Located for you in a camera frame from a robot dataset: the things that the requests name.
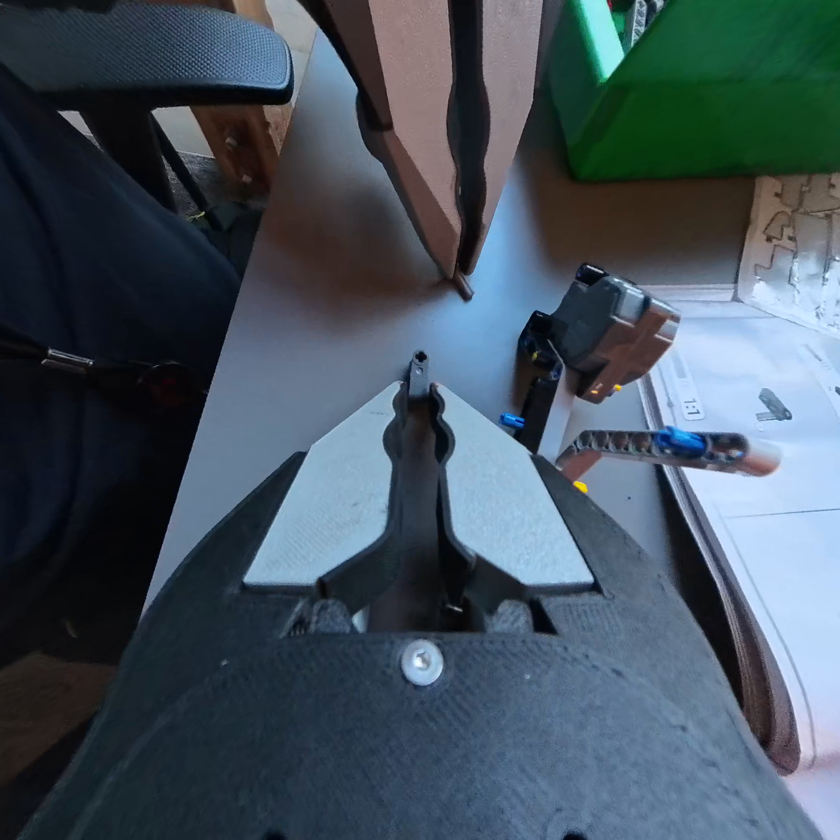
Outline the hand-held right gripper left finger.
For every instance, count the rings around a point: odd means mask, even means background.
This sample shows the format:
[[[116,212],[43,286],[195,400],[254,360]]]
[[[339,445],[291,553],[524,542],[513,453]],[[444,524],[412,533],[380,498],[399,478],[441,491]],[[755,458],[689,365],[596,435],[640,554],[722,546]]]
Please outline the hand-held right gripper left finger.
[[[394,382],[316,441],[245,572],[260,594],[363,611],[437,554],[432,382]]]

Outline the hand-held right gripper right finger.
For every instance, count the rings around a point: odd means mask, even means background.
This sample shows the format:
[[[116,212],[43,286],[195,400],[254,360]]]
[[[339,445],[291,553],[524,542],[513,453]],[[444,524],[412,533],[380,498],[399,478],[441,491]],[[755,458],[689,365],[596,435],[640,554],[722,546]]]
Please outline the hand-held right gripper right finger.
[[[443,385],[429,389],[437,532],[454,606],[591,592],[595,577],[533,457]]]

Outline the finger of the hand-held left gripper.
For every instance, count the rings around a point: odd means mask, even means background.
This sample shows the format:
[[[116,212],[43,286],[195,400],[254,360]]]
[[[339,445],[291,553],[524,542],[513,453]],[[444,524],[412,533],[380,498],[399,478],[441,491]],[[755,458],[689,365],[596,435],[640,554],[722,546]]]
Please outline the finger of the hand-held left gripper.
[[[454,89],[446,1],[300,1],[357,88],[356,116],[440,273],[456,273],[463,220],[448,134]]]
[[[473,147],[461,153],[465,236],[458,267],[470,275],[506,184],[537,80],[542,1],[476,2],[476,47],[466,68]]]

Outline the lego parts in green box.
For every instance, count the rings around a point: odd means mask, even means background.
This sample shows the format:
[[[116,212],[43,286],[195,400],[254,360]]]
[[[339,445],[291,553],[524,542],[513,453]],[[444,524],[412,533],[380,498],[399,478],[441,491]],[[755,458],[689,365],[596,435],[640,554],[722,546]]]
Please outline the lego parts in green box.
[[[666,1],[607,1],[612,22],[621,41],[624,53],[628,53],[664,9]]]

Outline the grey lego beam, blue pin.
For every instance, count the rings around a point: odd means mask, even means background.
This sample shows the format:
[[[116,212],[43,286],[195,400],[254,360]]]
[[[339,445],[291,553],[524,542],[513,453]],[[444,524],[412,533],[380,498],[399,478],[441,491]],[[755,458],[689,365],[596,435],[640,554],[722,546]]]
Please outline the grey lego beam, blue pin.
[[[570,481],[605,458],[708,472],[766,477],[781,464],[781,452],[738,433],[689,432],[667,426],[654,431],[592,429],[582,432],[556,459]]]

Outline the dark grey lego motor assembly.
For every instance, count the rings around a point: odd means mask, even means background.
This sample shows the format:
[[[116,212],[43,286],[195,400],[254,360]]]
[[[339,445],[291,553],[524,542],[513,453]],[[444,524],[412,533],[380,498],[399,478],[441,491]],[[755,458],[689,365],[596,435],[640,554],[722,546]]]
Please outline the dark grey lego motor assembly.
[[[531,454],[554,461],[575,402],[601,405],[648,373],[673,344],[678,310],[632,281],[584,263],[560,305],[536,310],[518,338],[519,360],[538,372],[518,418],[500,424]]]

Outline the lego instruction booklet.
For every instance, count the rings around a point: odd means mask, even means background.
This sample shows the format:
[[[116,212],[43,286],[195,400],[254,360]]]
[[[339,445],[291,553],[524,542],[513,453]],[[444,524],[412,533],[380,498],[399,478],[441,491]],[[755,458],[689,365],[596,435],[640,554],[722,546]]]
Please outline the lego instruction booklet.
[[[740,433],[755,478],[665,467],[723,602],[742,710],[824,838],[838,838],[838,340],[735,301],[678,301],[643,380],[653,428]]]

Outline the wooden table leg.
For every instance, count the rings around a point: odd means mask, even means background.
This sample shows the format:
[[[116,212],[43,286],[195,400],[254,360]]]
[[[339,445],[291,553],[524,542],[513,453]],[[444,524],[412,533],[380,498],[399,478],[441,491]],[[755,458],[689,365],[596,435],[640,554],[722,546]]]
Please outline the wooden table leg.
[[[270,194],[293,106],[192,108],[230,191],[239,198]]]

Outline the green plastic box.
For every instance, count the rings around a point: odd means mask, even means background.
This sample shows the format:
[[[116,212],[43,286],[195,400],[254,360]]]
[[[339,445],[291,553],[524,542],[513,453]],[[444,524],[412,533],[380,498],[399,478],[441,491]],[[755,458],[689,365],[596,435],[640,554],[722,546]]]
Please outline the green plastic box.
[[[566,2],[548,83],[580,182],[839,169],[839,2],[666,2],[628,51]]]

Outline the black office chair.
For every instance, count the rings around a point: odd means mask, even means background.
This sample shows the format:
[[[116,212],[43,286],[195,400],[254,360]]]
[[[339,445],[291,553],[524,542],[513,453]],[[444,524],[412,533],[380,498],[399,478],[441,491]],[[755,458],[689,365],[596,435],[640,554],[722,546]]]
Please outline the black office chair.
[[[213,378],[241,279],[6,68],[2,324],[51,349]],[[124,408],[78,374],[2,362],[2,665],[65,622],[135,621],[200,408]]]

